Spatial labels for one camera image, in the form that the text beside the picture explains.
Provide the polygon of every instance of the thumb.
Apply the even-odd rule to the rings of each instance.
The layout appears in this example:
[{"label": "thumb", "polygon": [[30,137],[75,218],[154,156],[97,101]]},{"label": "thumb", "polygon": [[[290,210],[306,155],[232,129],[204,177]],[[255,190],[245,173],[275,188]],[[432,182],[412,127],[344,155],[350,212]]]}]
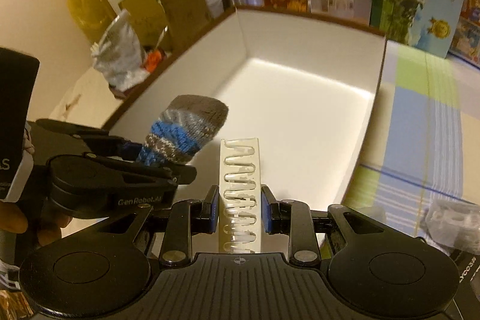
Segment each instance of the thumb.
[{"label": "thumb", "polygon": [[28,228],[28,221],[17,205],[0,201],[0,229],[22,234]]}]

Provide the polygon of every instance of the white plastic bag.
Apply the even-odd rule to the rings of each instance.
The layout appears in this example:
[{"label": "white plastic bag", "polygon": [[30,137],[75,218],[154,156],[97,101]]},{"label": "white plastic bag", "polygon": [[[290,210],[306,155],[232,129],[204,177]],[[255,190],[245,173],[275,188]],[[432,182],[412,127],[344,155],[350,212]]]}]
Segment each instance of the white plastic bag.
[{"label": "white plastic bag", "polygon": [[143,68],[145,50],[128,17],[128,11],[122,10],[91,51],[94,69],[103,74],[110,86],[121,92],[142,83],[149,75]]}]

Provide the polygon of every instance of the clear plastic container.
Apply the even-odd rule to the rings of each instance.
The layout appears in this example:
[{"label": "clear plastic container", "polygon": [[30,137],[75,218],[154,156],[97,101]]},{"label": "clear plastic container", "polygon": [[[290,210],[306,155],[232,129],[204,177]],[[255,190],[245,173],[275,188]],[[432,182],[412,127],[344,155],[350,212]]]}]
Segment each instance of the clear plastic container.
[{"label": "clear plastic container", "polygon": [[438,244],[480,255],[480,207],[436,199],[425,218]]}]

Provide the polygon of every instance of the screw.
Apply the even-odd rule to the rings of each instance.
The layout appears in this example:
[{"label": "screw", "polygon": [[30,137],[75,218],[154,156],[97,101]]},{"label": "screw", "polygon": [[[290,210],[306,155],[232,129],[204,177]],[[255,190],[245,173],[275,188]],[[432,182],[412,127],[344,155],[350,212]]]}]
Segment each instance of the screw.
[{"label": "screw", "polygon": [[293,257],[298,260],[299,262],[302,263],[309,263],[313,262],[318,258],[317,254],[315,254],[313,251],[309,250],[302,250],[302,251],[297,251],[293,255]]},{"label": "screw", "polygon": [[178,263],[184,260],[187,256],[182,251],[172,250],[163,254],[163,259],[169,263]]}]

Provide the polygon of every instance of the orange object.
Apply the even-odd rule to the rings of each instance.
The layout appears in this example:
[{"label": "orange object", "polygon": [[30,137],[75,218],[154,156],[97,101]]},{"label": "orange object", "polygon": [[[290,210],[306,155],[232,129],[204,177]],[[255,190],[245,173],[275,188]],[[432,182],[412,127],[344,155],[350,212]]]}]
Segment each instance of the orange object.
[{"label": "orange object", "polygon": [[147,59],[145,60],[145,63],[143,64],[143,67],[150,73],[155,71],[155,68],[157,65],[160,64],[160,62],[163,60],[165,57],[165,54],[160,52],[158,49],[150,52],[147,56]]}]

